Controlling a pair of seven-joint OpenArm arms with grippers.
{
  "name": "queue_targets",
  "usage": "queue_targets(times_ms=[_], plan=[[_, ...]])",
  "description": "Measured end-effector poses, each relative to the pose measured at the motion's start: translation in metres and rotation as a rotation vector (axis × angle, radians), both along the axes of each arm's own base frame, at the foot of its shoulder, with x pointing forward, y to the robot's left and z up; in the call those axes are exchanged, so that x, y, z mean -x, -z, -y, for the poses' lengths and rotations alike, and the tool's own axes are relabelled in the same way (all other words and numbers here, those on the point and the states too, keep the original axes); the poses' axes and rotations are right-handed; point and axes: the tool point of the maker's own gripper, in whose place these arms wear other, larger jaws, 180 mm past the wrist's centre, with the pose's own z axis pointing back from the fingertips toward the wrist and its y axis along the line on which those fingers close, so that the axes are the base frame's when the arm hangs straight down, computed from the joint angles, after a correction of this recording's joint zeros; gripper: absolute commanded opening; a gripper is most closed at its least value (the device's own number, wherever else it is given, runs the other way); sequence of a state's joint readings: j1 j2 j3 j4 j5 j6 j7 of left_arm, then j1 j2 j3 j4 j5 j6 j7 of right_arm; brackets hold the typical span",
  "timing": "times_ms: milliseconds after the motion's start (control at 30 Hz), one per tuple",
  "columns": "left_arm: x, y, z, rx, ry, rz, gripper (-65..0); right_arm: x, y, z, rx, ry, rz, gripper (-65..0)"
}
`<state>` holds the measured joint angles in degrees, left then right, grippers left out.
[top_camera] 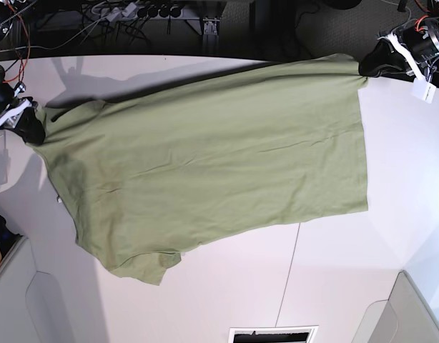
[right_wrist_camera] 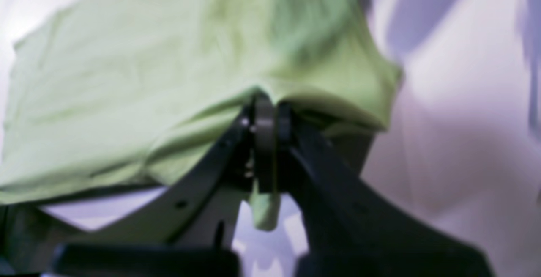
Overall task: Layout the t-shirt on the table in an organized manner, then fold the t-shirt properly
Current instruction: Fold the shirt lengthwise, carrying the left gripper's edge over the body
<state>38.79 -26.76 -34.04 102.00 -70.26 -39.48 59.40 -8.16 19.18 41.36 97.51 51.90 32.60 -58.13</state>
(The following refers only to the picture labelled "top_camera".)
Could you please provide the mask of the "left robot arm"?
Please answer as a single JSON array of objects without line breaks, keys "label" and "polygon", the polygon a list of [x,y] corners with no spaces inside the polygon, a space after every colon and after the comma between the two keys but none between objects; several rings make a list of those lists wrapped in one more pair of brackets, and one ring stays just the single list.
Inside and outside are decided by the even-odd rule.
[{"label": "left robot arm", "polygon": [[359,64],[360,75],[407,75],[432,81],[439,61],[439,1],[416,4],[423,15],[380,32],[375,48]]}]

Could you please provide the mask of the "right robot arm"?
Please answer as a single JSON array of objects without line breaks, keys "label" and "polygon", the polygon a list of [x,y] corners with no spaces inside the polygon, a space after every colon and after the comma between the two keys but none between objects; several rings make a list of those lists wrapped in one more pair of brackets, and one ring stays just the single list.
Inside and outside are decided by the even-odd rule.
[{"label": "right robot arm", "polygon": [[6,76],[9,68],[0,65],[0,130],[8,130],[28,144],[40,145],[46,134],[43,124],[37,119],[38,103],[31,97],[21,95],[26,91],[25,69],[31,55],[29,26],[23,13],[32,8],[35,1],[0,1],[0,42],[9,37],[10,31],[17,27],[25,38],[24,46],[10,48],[15,53],[15,64],[19,65],[16,76]]}]

